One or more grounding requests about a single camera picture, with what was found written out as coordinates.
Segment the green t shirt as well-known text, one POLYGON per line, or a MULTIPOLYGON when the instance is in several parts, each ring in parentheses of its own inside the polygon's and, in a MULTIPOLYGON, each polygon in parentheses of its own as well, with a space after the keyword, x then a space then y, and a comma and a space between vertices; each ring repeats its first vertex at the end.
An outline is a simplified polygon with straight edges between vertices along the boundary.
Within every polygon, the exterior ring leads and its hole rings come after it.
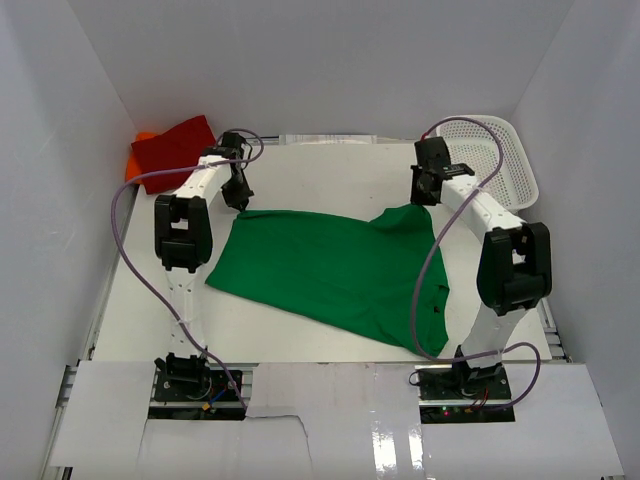
POLYGON ((417 205, 363 221, 291 210, 237 215, 207 286, 412 353, 449 341, 449 282, 417 205))

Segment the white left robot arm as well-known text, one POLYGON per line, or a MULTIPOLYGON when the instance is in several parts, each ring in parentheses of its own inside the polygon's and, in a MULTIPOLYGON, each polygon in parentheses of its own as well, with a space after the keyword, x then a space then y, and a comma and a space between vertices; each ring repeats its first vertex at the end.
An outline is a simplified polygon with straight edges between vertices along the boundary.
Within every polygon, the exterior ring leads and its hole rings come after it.
POLYGON ((171 331, 171 351, 156 365, 189 385, 205 382, 207 366, 196 299, 214 247, 209 207, 220 195, 227 207, 246 210, 254 195, 244 172, 252 150, 241 130, 223 133, 215 145, 203 150, 198 168, 185 182, 154 203, 155 253, 165 270, 169 304, 179 316, 171 331))

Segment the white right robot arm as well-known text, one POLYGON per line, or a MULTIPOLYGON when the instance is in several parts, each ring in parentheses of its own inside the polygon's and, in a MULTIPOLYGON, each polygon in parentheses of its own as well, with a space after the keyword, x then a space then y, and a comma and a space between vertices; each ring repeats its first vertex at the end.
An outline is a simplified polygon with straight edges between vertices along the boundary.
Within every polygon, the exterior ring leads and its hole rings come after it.
POLYGON ((461 385, 476 385, 500 373, 513 330, 551 292, 550 232, 504 208, 468 165, 452 162, 443 138, 423 138, 414 148, 411 202, 453 211, 436 239, 442 241, 453 223, 462 221, 481 244, 476 275, 481 305, 449 361, 461 385))

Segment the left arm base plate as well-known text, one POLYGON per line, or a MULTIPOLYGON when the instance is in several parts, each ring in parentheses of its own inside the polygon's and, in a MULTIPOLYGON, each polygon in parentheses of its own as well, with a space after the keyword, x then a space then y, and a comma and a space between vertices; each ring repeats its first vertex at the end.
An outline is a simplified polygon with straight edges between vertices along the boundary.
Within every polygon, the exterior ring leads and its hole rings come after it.
POLYGON ((241 406, 232 383, 222 370, 210 370, 204 385, 180 383, 156 371, 148 409, 151 420, 242 421, 241 406))

